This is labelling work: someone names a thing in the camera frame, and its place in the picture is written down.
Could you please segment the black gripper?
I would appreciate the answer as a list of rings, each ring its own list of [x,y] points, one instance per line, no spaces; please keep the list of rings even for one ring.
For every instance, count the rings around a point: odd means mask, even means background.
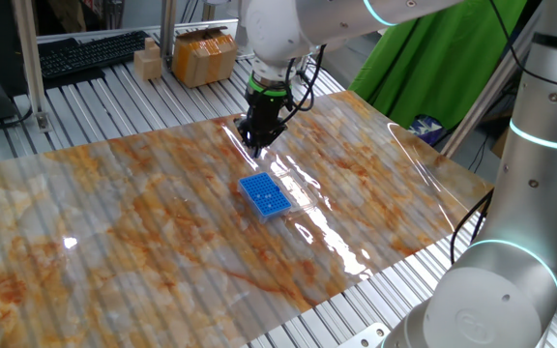
[[[284,91],[247,90],[245,97],[249,103],[247,116],[235,119],[234,124],[249,155],[258,159],[260,150],[272,145],[287,130],[286,125],[281,125],[279,117],[286,104],[287,94]]]

